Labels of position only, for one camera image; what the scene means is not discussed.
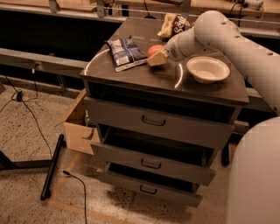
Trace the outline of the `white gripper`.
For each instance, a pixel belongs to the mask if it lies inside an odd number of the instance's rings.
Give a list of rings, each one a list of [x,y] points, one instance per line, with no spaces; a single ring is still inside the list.
[[[182,35],[175,35],[165,45],[165,50],[149,54],[147,63],[150,67],[162,66],[171,60],[180,61],[186,57],[187,42]]]

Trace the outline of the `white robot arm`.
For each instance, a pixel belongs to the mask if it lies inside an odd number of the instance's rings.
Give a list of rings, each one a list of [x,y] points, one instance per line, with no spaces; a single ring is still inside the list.
[[[150,66],[219,51],[276,112],[238,143],[229,174],[226,224],[280,224],[280,55],[241,35],[222,13],[202,13],[194,26],[148,56]]]

